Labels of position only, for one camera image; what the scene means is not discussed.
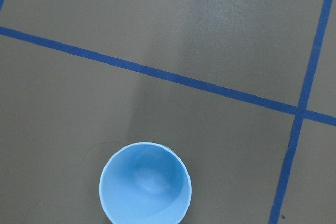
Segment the light blue cup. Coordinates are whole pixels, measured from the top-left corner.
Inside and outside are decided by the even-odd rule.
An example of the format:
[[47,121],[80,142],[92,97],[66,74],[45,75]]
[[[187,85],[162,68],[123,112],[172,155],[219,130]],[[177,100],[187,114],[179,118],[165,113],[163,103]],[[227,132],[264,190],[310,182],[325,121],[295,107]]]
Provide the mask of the light blue cup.
[[123,147],[107,161],[99,198],[111,223],[181,223],[191,203],[192,183],[174,151],[139,142]]

